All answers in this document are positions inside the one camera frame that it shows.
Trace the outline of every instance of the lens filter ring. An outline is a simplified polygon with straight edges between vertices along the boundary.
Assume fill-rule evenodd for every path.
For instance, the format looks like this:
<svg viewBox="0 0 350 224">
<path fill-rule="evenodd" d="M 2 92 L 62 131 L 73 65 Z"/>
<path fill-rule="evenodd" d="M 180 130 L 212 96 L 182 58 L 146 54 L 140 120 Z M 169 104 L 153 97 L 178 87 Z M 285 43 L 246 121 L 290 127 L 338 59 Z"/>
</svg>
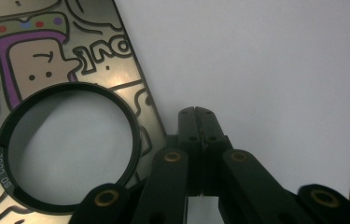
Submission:
<svg viewBox="0 0 350 224">
<path fill-rule="evenodd" d="M 140 157 L 141 137 L 136 117 L 125 101 L 114 92 L 98 85 L 78 82 L 50 86 L 31 95 L 10 113 L 0 130 L 0 184 L 5 189 L 6 193 L 15 201 L 44 214 L 71 214 L 76 209 L 77 204 L 58 205 L 45 203 L 25 192 L 17 183 L 14 175 L 11 173 L 8 161 L 8 146 L 17 124 L 33 106 L 50 96 L 67 91 L 87 91 L 102 95 L 117 105 L 128 120 L 132 132 L 132 154 L 129 163 L 117 181 L 117 184 L 125 186 L 125 184 L 128 183 L 136 169 Z"/>
</svg>

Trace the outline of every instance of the white paper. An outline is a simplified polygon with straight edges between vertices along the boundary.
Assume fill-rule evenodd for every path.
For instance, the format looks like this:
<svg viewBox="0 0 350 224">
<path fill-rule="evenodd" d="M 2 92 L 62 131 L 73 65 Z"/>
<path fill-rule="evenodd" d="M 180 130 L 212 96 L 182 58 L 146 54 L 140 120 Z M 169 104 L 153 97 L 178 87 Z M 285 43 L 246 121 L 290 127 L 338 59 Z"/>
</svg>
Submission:
<svg viewBox="0 0 350 224">
<path fill-rule="evenodd" d="M 168 133 L 179 110 L 208 108 L 284 188 L 349 195 L 350 1 L 117 5 Z M 209 202 L 193 199 L 189 223 L 217 223 Z"/>
</svg>

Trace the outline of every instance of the stainless steel surface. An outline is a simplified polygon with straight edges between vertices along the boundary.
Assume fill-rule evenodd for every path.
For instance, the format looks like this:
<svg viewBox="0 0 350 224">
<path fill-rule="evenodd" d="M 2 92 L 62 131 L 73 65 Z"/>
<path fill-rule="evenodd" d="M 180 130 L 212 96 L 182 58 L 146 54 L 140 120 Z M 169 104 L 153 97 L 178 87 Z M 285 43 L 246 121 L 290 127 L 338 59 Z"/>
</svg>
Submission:
<svg viewBox="0 0 350 224">
<path fill-rule="evenodd" d="M 30 94 L 74 81 L 111 89 L 131 107 L 142 156 L 128 186 L 146 177 L 165 133 L 114 2 L 0 1 L 0 128 Z M 17 203 L 4 185 L 0 223 L 67 223 L 69 215 L 47 215 Z"/>
</svg>

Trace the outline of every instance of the cartoon character engraving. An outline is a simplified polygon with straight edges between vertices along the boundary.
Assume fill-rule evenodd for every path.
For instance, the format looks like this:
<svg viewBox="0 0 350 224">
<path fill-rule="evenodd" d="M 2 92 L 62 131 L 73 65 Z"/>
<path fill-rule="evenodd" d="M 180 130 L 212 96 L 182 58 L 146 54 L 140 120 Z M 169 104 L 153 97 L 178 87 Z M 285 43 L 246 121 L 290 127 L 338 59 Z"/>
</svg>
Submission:
<svg viewBox="0 0 350 224">
<path fill-rule="evenodd" d="M 45 10 L 47 8 L 57 5 L 60 0 L 19 0 L 8 1 L 0 0 L 0 18 L 13 17 L 16 15 L 24 15 L 36 13 L 37 11 Z"/>
<path fill-rule="evenodd" d="M 63 56 L 67 23 L 57 12 L 0 22 L 0 70 L 10 109 L 45 87 L 77 81 L 80 61 Z"/>
</svg>

